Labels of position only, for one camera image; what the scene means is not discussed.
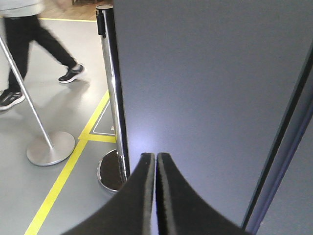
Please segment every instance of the stanchion base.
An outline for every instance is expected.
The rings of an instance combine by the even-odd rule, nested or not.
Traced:
[[[101,159],[97,168],[100,184],[109,192],[116,193],[123,186],[117,151],[112,150]]]
[[[65,160],[75,148],[74,137],[62,131],[49,133],[50,148],[44,137],[35,139],[27,149],[27,157],[35,165],[54,165]]]

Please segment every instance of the walking person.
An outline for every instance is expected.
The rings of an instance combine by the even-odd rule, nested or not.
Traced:
[[[53,0],[65,8],[67,0]],[[67,73],[59,78],[60,83],[69,83],[85,74],[85,68],[78,64],[67,50],[43,28],[38,14],[44,10],[42,0],[0,0],[0,15],[4,17],[7,46],[24,79],[27,74],[29,44],[36,41],[57,61],[67,67]],[[25,99],[12,70],[8,77],[8,88],[0,95],[0,111],[7,110]]]

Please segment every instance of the yellow floor line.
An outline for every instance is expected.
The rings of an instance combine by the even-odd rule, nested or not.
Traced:
[[[64,166],[59,177],[55,181],[50,192],[48,193],[44,202],[40,206],[38,212],[36,213],[35,217],[33,218],[32,222],[30,223],[24,235],[36,235],[38,233],[40,227],[42,226],[47,215],[49,214],[55,200],[57,199],[59,193],[61,192],[65,182],[67,181],[70,173],[72,172],[75,164],[77,163],[77,160],[82,154],[87,142],[88,141],[84,141],[84,140],[81,140],[78,142],[71,157],[69,158],[68,162]]]
[[[86,140],[86,141],[100,141],[100,142],[116,143],[115,136],[81,134],[79,139]]]
[[[40,20],[48,20],[48,21],[76,21],[76,22],[97,22],[90,20],[72,20],[72,19],[57,19],[57,18],[39,18]]]
[[[64,166],[63,170],[61,171],[60,175],[58,176],[57,180],[55,181],[54,185],[52,186],[50,192],[48,193],[47,197],[45,198],[44,202],[40,206],[39,210],[37,211],[35,217],[33,218],[32,222],[28,226],[26,232],[24,235],[37,235],[39,229],[41,228],[42,224],[44,223],[47,215],[49,214],[54,202],[56,201],[57,197],[59,196],[59,193],[61,192],[63,186],[65,185],[69,175],[71,174],[72,170],[74,169],[80,155],[82,154],[86,144],[89,140],[95,140],[96,135],[89,135],[89,132],[91,131],[92,127],[94,126],[95,122],[98,120],[99,116],[102,113],[102,110],[104,109],[105,105],[107,104],[109,100],[109,92],[107,91],[103,98],[101,99],[99,105],[97,106],[96,110],[94,111],[93,115],[89,119],[87,125],[85,126],[83,132],[87,133],[83,134],[81,133],[81,136],[88,137],[88,140],[85,140],[84,138],[80,139],[72,153],[72,155],[69,157],[66,165]],[[111,142],[111,138],[109,136],[106,136],[107,142]]]

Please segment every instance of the gray panel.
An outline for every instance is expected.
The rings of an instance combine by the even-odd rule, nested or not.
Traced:
[[[312,140],[311,121],[257,235],[312,235]]]
[[[313,38],[312,1],[116,0],[131,168],[170,152],[241,223]]]

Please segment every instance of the black sneaker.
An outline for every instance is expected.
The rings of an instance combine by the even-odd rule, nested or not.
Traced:
[[[67,70],[67,73],[59,78],[60,83],[69,83],[74,81],[76,78],[81,77],[86,73],[86,70],[83,65],[79,64],[78,70]]]
[[[23,100],[25,100],[25,96],[22,92],[11,92],[6,89],[0,95],[0,111],[7,110]]]

